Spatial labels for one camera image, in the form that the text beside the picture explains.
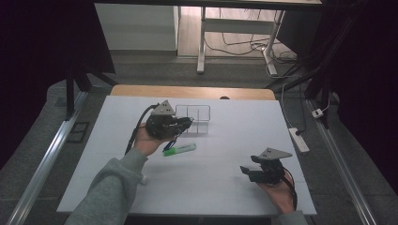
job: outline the power strip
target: power strip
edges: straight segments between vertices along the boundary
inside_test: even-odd
[[[293,141],[295,141],[296,147],[300,151],[300,153],[307,153],[310,151],[307,144],[305,143],[304,139],[302,139],[301,135],[297,135],[296,132],[298,131],[297,128],[290,128],[290,136],[292,136]]]

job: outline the white table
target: white table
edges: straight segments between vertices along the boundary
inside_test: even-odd
[[[85,196],[97,172],[111,158],[122,158],[140,115],[149,105],[168,99],[177,104],[209,105],[208,134],[181,135],[176,145],[196,143],[191,152],[164,157],[161,150],[143,169],[133,214],[170,216],[274,216],[267,194],[239,166],[260,169],[251,162],[267,147],[292,153],[281,159],[294,176],[298,209],[316,214],[281,107],[275,100],[218,100],[171,97],[106,98],[69,186],[57,209],[72,212]]]

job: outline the gray sleeve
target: gray sleeve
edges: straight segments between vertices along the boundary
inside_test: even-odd
[[[65,224],[124,224],[146,161],[147,157],[134,148],[120,160],[111,159]]]
[[[281,225],[307,225],[301,210],[278,216]]]

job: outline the human hand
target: human hand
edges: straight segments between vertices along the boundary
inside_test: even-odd
[[[287,170],[284,170],[284,177],[293,185],[293,179]],[[285,182],[281,181],[274,186],[265,183],[257,183],[257,185],[267,193],[280,213],[285,214],[295,211],[291,190]]]
[[[138,128],[137,135],[135,136],[134,148],[143,153],[145,156],[152,155],[162,143],[170,142],[175,137],[169,139],[156,139],[151,137],[145,128],[145,123]]]

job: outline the marker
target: marker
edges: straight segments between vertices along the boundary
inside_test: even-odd
[[[189,144],[172,147],[169,150],[164,151],[163,155],[165,157],[170,157],[178,153],[189,152],[195,149],[196,149],[196,143],[189,143]]]

